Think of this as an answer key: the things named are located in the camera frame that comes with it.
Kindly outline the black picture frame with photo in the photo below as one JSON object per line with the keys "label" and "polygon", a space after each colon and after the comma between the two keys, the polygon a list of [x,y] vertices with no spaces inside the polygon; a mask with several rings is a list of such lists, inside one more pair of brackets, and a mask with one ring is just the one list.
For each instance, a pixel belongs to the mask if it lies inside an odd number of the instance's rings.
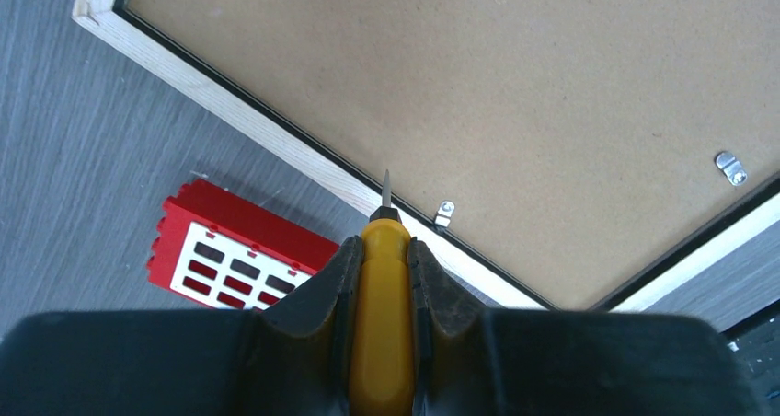
{"label": "black picture frame with photo", "polygon": [[[779,0],[75,0],[505,306],[646,310],[779,218]],[[722,151],[748,172],[732,186]],[[449,227],[433,219],[455,204]]]}

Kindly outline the orange handled screwdriver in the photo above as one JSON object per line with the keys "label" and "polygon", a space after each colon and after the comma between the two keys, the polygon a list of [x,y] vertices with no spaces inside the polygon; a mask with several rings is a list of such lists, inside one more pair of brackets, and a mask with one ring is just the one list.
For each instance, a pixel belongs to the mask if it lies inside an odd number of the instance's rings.
{"label": "orange handled screwdriver", "polygon": [[384,174],[381,197],[360,234],[363,258],[349,374],[352,415],[409,415],[415,394],[407,266],[411,236],[392,206],[389,173]]}

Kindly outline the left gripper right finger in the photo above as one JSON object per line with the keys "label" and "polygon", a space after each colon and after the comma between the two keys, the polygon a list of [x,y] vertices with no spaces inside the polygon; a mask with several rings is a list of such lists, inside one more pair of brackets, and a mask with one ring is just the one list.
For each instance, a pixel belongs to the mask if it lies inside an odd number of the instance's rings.
{"label": "left gripper right finger", "polygon": [[417,415],[759,415],[726,340],[676,315],[489,307],[413,239]]}

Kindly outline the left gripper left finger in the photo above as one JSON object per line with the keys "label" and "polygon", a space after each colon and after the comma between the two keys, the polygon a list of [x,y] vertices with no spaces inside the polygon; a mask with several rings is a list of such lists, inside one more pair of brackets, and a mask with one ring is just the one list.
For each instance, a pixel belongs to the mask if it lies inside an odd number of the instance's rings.
{"label": "left gripper left finger", "polygon": [[346,239],[269,309],[49,312],[1,344],[5,415],[345,415],[352,293]]}

